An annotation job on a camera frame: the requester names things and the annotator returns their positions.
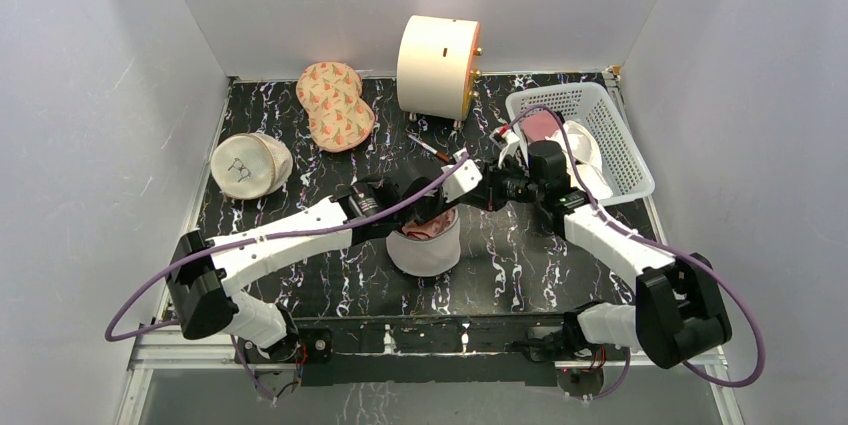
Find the white mesh laundry bag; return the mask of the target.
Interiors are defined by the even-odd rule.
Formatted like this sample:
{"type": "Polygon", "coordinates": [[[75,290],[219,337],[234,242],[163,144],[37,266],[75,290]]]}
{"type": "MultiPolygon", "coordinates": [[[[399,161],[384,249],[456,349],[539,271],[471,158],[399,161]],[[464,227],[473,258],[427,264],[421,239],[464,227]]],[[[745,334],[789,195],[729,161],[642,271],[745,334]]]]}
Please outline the white mesh laundry bag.
{"type": "Polygon", "coordinates": [[[385,240],[388,256],[399,270],[415,277],[435,277],[456,266],[460,259],[460,221],[431,240],[414,240],[393,231],[385,240]]]}

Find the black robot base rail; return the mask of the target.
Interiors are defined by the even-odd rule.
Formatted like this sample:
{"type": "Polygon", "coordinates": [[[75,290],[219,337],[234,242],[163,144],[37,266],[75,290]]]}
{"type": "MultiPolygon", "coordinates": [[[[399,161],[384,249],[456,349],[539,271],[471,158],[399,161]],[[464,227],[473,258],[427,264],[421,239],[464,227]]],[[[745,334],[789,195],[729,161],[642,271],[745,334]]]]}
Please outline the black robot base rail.
{"type": "Polygon", "coordinates": [[[272,388],[283,384],[283,371],[305,387],[522,382],[592,393],[612,383],[623,350],[579,341],[564,319],[558,313],[298,318],[294,344],[268,352],[239,338],[237,359],[272,388]]]}

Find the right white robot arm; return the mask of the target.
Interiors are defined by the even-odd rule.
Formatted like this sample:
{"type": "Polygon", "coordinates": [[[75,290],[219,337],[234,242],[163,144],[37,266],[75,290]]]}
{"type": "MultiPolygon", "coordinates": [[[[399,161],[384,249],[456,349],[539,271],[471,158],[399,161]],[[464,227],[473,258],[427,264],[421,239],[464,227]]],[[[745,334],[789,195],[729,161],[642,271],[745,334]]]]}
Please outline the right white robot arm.
{"type": "Polygon", "coordinates": [[[566,154],[537,141],[522,167],[510,155],[479,164],[461,203],[498,211],[509,202],[534,206],[554,233],[606,265],[634,294],[630,305],[592,301],[563,315],[559,331],[516,342],[534,359],[590,358],[603,345],[641,350],[657,366],[674,367],[732,337],[732,327],[710,265],[695,266],[646,239],[590,202],[572,185],[566,154]]]}

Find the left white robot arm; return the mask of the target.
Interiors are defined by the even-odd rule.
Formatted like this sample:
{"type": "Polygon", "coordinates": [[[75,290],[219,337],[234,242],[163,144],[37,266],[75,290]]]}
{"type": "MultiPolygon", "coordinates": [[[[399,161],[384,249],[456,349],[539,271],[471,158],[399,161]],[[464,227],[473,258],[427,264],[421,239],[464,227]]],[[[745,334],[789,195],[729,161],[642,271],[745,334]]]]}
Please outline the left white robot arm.
{"type": "Polygon", "coordinates": [[[435,218],[463,195],[453,178],[359,180],[270,224],[206,239],[185,234],[166,284],[186,340],[228,334],[275,361],[297,352],[300,333],[285,308],[250,295],[249,284],[316,255],[382,239],[416,218],[435,218]]]}

